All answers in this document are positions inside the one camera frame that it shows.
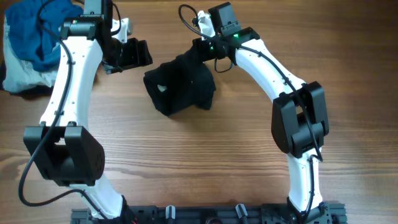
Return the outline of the black shorts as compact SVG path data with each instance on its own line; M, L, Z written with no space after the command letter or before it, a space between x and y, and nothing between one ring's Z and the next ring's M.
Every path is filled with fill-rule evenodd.
M216 91L212 73L193 47L146 72L143 81L155 108L165 116L191 105L210 110Z

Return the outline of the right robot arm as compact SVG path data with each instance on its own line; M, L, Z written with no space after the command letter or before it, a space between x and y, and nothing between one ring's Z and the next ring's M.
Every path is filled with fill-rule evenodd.
M295 223L323 216L318 168L329 133L325 92L318 82L306 83L288 71L254 29L241 28L230 2L196 11L189 28L201 37L206 59L229 58L248 73L272 102L271 133L286 154L290 191L288 215Z

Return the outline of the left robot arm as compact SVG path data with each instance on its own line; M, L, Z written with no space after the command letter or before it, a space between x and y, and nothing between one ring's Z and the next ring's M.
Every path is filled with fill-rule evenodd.
M55 36L62 49L52 96L39 125L24 131L29 165L68 194L78 193L96 223L136 223L104 174L104 149L88 130L88 107L100 65L116 73L150 65L152 57L146 41L131 37L128 22L113 19L115 3L83 5L83 13L66 18Z

